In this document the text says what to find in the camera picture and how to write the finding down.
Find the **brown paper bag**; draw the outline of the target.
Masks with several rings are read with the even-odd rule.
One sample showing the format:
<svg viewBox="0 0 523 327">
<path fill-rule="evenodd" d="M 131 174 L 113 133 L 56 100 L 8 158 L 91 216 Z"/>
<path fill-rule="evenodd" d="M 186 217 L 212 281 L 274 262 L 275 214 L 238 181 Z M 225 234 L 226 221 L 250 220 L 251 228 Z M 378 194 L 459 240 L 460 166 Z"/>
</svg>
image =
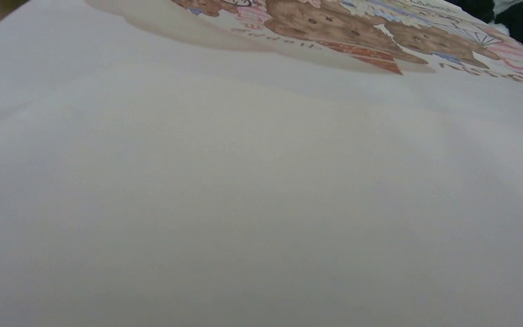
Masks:
<svg viewBox="0 0 523 327">
<path fill-rule="evenodd" d="M 523 44 L 446 1 L 26 3 L 0 326 L 523 326 Z"/>
</svg>

